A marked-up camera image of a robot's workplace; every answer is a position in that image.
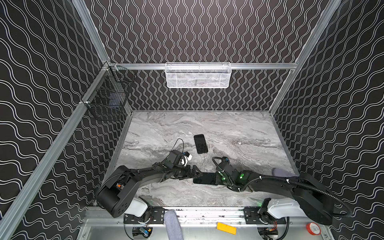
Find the dark blue smartphone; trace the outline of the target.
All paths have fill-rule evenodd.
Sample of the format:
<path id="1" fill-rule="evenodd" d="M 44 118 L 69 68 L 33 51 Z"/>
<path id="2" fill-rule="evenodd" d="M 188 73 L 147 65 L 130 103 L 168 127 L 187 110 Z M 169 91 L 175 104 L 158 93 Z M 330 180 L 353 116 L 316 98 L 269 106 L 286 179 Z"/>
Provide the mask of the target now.
<path id="1" fill-rule="evenodd" d="M 202 173 L 198 178 L 193 179 L 193 183 L 199 185 L 216 185 L 216 179 L 216 173 Z"/>

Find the white smartphone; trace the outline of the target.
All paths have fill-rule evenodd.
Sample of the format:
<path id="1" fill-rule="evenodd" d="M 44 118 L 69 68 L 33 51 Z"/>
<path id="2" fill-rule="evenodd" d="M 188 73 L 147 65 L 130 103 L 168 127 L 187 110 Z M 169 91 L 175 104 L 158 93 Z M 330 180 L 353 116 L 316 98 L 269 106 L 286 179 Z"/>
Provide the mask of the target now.
<path id="1" fill-rule="evenodd" d="M 203 134 L 194 135 L 194 141 L 198 154 L 208 153 L 208 146 L 206 143 L 205 136 Z"/>

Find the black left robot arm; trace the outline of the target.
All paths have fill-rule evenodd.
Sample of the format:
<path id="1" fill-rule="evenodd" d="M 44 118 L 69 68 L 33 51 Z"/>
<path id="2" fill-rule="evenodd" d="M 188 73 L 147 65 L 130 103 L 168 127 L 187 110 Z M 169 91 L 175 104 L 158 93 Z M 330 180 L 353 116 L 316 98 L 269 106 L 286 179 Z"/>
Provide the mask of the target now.
<path id="1" fill-rule="evenodd" d="M 97 203 L 113 218 L 121 216 L 132 203 L 139 188 L 166 180 L 196 179 L 203 173 L 196 165 L 182 164 L 187 156 L 172 150 L 161 162 L 143 169 L 119 166 L 102 184 L 96 194 Z"/>

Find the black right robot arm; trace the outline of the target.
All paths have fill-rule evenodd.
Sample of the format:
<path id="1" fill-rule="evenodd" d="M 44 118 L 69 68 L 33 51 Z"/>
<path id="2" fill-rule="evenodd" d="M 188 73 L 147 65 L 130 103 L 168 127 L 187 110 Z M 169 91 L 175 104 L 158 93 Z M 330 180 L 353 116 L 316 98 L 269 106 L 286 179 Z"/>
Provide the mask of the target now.
<path id="1" fill-rule="evenodd" d="M 295 200 L 311 220 L 330 226 L 333 218 L 349 218 L 353 210 L 318 180 L 308 174 L 298 177 L 276 177 L 253 171 L 236 170 L 228 161 L 215 163 L 221 184 L 236 193 L 246 190 L 281 195 Z"/>

